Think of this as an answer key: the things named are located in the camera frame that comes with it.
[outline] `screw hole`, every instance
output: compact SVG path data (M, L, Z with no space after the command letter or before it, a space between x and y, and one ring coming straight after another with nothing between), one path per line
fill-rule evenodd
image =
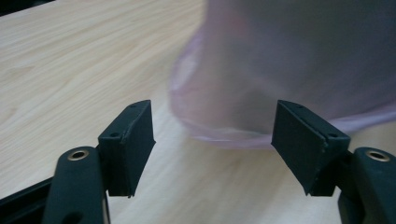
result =
M111 133L110 136L111 137L118 137L120 134L119 133Z
M74 151L74 152L70 153L69 156L67 157L67 159L70 161L79 161L79 160L86 158L88 156L88 154L90 154L90 153L85 149L78 150L78 151Z
M390 161L390 157L377 151L366 151L366 155L376 161Z
M70 214L67 214L67 216L64 217L64 220L62 220L62 224L78 224L83 218L82 213L80 212L73 212Z

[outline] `translucent plastic bag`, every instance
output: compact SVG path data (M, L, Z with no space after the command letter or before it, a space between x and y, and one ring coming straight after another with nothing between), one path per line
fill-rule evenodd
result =
M396 119L396 1L212 0L175 64L171 106L192 136L270 146L278 99L343 132Z

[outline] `wood grain surface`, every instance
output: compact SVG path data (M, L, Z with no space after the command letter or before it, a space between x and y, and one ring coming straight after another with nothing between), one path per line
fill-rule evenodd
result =
M53 175L68 149L128 104L151 99L157 141L113 223L340 223L337 191L305 197L273 150L220 149L173 117L172 64L205 15L202 0L58 0L0 18L0 198ZM395 153L396 123L352 135Z

